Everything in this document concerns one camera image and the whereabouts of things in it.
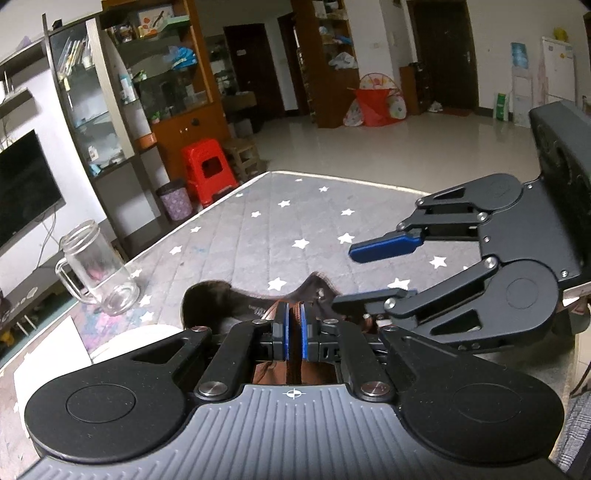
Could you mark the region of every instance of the glass cabinet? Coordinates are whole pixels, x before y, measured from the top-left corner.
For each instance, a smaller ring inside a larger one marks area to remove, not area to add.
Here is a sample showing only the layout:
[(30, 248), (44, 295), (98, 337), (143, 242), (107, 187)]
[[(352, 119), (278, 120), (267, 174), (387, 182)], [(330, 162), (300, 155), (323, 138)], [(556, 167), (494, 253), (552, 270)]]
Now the glass cabinet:
[(44, 28), (48, 58), (74, 143), (89, 174), (98, 177), (135, 155), (103, 55), (98, 19), (48, 32), (44, 18)]

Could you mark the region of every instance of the glass jar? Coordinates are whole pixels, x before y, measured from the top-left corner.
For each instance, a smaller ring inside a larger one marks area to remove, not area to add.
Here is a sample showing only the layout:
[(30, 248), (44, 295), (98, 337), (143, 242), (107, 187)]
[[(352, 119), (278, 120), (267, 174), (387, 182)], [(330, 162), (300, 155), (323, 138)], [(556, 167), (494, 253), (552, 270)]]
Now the glass jar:
[[(95, 221), (87, 220), (62, 237), (60, 248), (64, 258), (57, 263), (56, 274), (74, 298), (100, 306), (110, 316), (120, 315), (136, 302), (139, 287)], [(66, 265), (87, 293), (68, 276)]]

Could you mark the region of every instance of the red plastic stool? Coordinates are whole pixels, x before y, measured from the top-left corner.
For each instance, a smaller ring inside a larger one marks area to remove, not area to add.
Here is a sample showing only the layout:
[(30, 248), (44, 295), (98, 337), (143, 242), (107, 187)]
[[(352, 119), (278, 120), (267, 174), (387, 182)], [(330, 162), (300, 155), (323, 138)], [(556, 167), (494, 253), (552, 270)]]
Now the red plastic stool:
[(197, 194), (204, 207), (213, 203), (213, 196), (228, 187), (237, 188), (222, 147), (217, 140), (206, 138), (181, 150), (187, 167), (187, 185)]

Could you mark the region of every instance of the yellow object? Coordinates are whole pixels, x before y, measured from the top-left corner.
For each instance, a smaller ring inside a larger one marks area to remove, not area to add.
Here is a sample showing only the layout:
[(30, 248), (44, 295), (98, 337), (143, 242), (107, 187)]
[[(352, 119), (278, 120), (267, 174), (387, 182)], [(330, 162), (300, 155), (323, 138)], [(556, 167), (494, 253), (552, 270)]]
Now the yellow object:
[(4, 332), (0, 336), (0, 342), (6, 343), (7, 346), (12, 346), (12, 344), (14, 343), (14, 337), (13, 337), (10, 330), (7, 332)]
[(554, 29), (554, 38), (563, 42), (569, 42), (569, 35), (564, 28), (557, 27)]

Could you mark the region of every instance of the door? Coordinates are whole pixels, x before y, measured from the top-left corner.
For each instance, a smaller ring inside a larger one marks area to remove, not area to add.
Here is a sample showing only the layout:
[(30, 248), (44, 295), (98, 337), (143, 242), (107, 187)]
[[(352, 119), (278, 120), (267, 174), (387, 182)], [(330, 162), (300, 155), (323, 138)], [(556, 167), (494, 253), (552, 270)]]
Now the door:
[(475, 109), (478, 81), (465, 2), (408, 2), (417, 54), (429, 72), (433, 100), (444, 107)]
[(290, 68), (291, 82), (294, 85), (298, 112), (300, 115), (308, 115), (310, 113), (310, 107), (308, 106), (306, 87), (304, 86), (304, 80), (301, 77), (300, 63), (297, 56), (296, 15), (293, 12), (283, 15), (283, 17), (277, 19), (277, 22), (279, 23), (279, 29), (281, 30), (281, 38), (283, 39), (283, 46), (285, 47), (287, 64)]
[(238, 86), (254, 92), (265, 120), (285, 115), (265, 25), (224, 27)]

